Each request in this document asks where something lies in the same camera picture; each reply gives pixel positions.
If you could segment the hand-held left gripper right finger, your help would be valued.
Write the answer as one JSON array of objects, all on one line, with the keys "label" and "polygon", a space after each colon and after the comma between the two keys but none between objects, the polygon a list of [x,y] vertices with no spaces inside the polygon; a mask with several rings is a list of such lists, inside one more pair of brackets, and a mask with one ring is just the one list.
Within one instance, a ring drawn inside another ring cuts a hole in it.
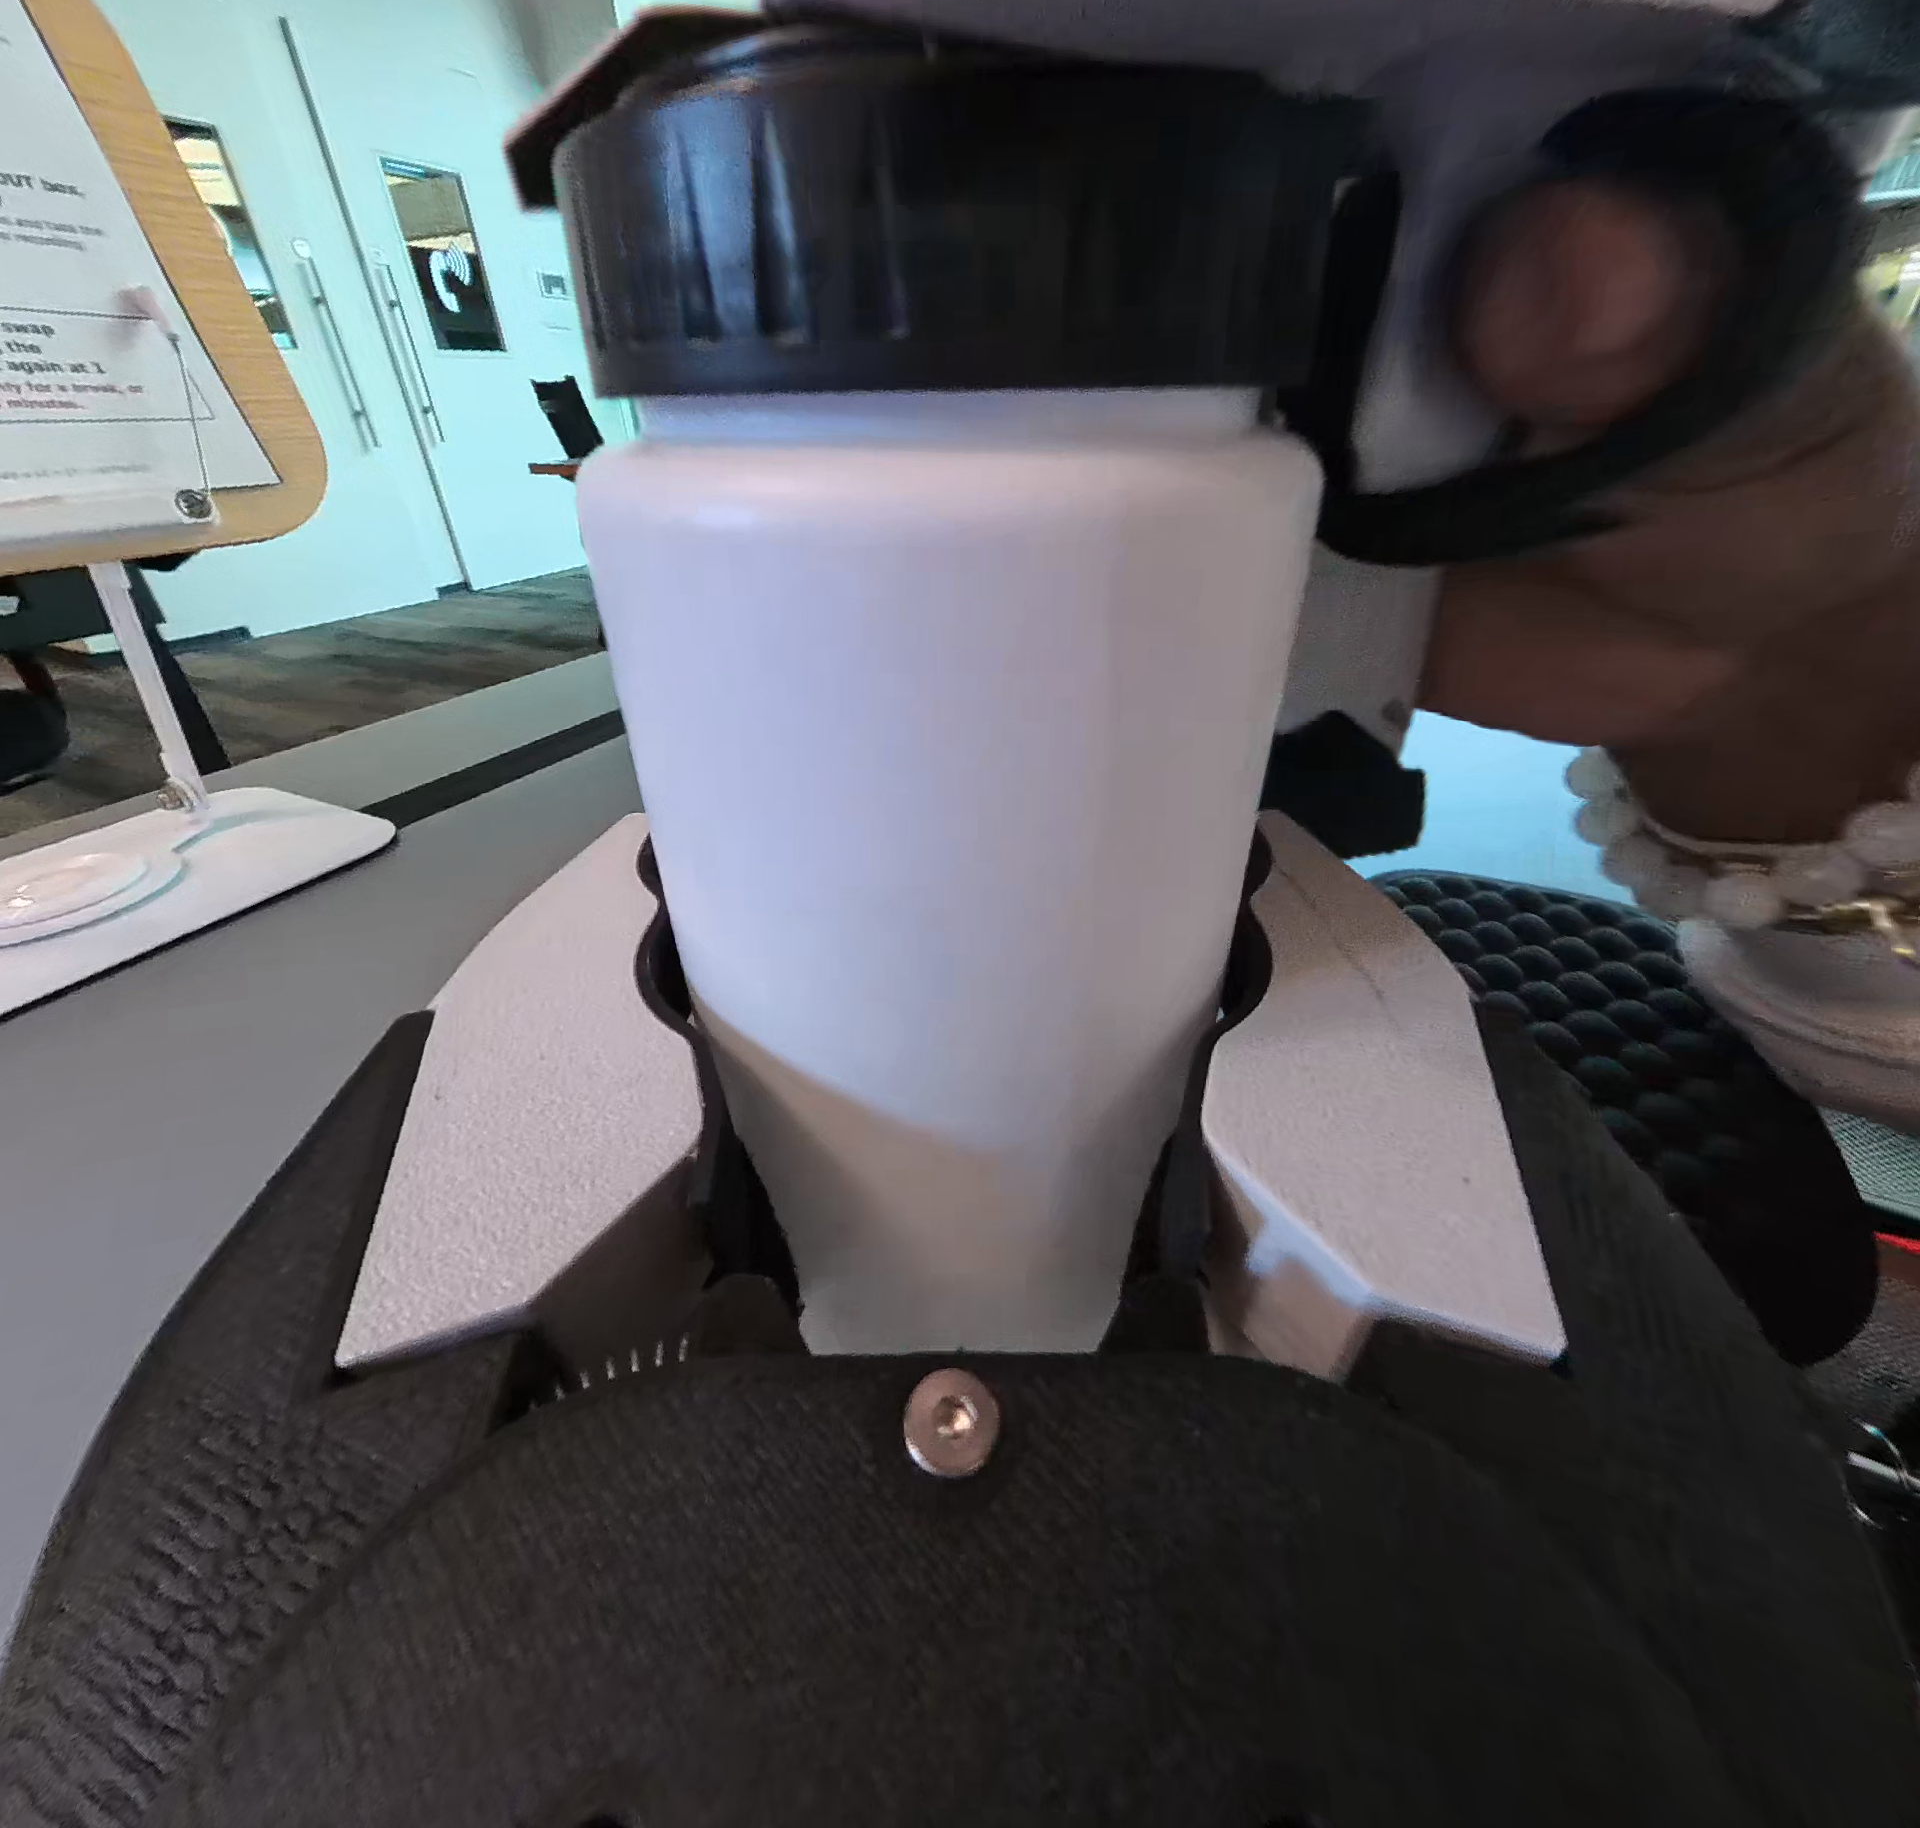
[{"label": "hand-held left gripper right finger", "polygon": [[1547,1365],[1567,1345],[1471,991],[1381,887],[1283,816],[1161,845],[1231,935],[1249,845],[1268,974],[1206,1059],[1206,1345],[1349,1378],[1387,1322]]}]

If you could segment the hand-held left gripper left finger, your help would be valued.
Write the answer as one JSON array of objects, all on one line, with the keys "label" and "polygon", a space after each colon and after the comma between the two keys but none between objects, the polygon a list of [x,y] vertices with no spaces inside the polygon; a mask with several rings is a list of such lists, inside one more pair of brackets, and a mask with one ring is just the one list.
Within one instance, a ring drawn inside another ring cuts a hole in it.
[{"label": "hand-held left gripper left finger", "polygon": [[714,1265],[732,1117],[684,1003],[650,820],[616,820],[432,1006],[335,1365],[527,1329],[571,1375],[648,1365]]}]

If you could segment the black bottle lid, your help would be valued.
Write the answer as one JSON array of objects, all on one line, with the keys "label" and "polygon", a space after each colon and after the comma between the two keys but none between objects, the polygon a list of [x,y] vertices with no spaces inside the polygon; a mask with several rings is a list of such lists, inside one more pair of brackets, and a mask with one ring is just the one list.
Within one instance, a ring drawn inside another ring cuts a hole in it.
[{"label": "black bottle lid", "polygon": [[571,134],[555,211],[614,399],[1278,390],[1369,136],[1249,71],[771,24]]}]

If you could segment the white plastic bottle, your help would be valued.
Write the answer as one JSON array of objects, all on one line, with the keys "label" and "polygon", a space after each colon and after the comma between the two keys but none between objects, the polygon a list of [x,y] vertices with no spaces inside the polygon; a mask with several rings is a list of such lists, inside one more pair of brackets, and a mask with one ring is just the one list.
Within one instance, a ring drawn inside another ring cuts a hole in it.
[{"label": "white plastic bottle", "polygon": [[1261,390],[658,404],[578,523],[829,1354],[1086,1353],[1216,1018],[1320,466]]}]

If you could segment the person's right forearm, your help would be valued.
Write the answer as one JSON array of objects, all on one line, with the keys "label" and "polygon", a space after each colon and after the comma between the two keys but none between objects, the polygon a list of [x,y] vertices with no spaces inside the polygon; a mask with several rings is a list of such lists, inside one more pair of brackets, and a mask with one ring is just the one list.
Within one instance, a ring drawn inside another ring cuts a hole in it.
[{"label": "person's right forearm", "polygon": [[1918,1131],[1918,970],[1882,940],[1800,928],[1679,930],[1694,985],[1822,1111]]}]

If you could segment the white door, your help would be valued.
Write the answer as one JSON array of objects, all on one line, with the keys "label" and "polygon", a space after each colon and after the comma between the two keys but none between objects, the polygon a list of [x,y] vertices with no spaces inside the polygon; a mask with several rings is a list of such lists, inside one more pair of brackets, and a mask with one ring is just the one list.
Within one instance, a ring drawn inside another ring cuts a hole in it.
[{"label": "white door", "polygon": [[512,200],[486,79],[418,45],[327,37],[280,16],[286,50],[346,205],[361,269],[468,589],[582,568],[573,487],[531,392],[585,375],[578,336],[544,329],[534,269],[557,232]]},{"label": "white door", "polygon": [[278,18],[192,0],[185,29],[154,45],[151,88],[328,472],[322,506],[290,535],[160,576],[167,625],[263,639],[433,601],[457,554]]}]

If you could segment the wooden instruction board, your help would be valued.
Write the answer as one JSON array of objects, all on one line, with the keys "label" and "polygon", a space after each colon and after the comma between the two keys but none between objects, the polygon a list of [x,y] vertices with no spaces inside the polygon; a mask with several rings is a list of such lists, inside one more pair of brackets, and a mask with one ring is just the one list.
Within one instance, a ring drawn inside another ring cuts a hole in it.
[{"label": "wooden instruction board", "polygon": [[327,491],[324,442],[301,390],[255,318],[253,301],[119,32],[92,0],[24,2],[278,484],[219,493],[219,523],[199,540],[179,527],[5,544],[2,506],[5,574],[192,555],[288,535],[315,514]]}]

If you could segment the printed instruction sheet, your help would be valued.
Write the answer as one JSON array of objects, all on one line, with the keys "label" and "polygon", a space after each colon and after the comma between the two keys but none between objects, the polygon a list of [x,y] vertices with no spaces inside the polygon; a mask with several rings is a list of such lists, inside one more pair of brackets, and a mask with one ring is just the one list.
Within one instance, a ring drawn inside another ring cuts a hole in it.
[{"label": "printed instruction sheet", "polygon": [[24,0],[2,0],[5,544],[186,530],[278,484]]}]

